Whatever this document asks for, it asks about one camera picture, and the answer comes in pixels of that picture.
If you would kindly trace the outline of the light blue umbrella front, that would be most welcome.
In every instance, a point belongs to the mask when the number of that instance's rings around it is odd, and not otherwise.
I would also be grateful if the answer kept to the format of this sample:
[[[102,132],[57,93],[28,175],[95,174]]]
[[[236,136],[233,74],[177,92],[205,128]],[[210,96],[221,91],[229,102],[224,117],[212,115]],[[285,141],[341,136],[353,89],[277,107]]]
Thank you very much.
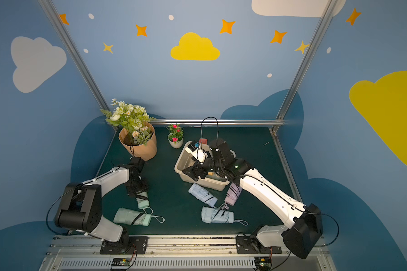
[[[207,224],[233,224],[234,213],[226,210],[203,207],[201,220]]]

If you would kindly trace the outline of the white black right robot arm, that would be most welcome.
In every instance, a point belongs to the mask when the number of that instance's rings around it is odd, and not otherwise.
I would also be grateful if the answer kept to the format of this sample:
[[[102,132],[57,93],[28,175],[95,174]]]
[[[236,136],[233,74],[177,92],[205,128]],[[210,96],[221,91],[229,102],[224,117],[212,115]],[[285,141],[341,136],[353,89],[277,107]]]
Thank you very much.
[[[197,141],[186,143],[184,151],[192,156],[194,164],[183,170],[193,181],[204,179],[210,171],[245,191],[266,205],[283,222],[283,243],[294,255],[306,259],[323,234],[322,212],[314,204],[290,197],[252,166],[235,158],[227,142],[221,138],[203,148]]]

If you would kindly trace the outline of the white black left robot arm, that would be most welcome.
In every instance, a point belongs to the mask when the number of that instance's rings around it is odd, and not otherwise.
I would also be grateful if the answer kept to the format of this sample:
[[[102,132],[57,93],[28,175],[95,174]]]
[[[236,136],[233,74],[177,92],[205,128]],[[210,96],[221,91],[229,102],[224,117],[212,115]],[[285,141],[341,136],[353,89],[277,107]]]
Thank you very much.
[[[55,225],[102,240],[101,254],[137,254],[136,245],[121,225],[149,222],[144,218],[145,209],[149,208],[148,183],[141,177],[144,164],[143,159],[133,157],[129,163],[113,167],[89,181],[68,184],[54,219]],[[112,222],[102,215],[102,198],[121,185],[144,212],[128,216],[126,210],[121,209]]]

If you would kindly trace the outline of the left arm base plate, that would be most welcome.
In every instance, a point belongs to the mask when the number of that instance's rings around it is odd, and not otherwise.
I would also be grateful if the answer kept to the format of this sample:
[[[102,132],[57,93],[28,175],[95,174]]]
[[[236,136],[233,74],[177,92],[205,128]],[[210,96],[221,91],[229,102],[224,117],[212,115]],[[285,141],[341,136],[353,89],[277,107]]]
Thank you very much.
[[[142,255],[146,253],[148,239],[146,236],[129,236],[119,242],[103,241],[99,253],[101,255]]]

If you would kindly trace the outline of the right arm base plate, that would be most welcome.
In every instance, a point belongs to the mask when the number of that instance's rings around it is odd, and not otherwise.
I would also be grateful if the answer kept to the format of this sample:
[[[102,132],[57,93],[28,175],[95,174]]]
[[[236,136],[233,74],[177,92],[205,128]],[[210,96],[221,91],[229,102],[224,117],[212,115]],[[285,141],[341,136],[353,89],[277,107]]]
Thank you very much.
[[[238,254],[282,254],[282,248],[279,246],[264,247],[256,237],[244,234],[235,237],[236,250]]]

